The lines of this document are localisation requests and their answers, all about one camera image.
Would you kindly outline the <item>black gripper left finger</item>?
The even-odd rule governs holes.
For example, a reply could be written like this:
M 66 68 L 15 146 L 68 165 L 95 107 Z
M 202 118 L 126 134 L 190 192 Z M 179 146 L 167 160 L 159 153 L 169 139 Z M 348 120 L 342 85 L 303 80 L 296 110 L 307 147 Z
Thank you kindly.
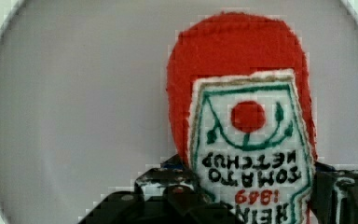
M 226 203 L 215 203 L 177 155 L 96 205 L 79 224 L 242 224 Z

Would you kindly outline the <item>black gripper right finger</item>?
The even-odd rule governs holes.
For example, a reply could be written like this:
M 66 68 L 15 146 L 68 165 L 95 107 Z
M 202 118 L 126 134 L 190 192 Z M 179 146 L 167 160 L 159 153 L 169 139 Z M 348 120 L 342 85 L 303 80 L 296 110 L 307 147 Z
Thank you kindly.
M 319 224 L 358 224 L 358 170 L 317 162 L 310 209 Z

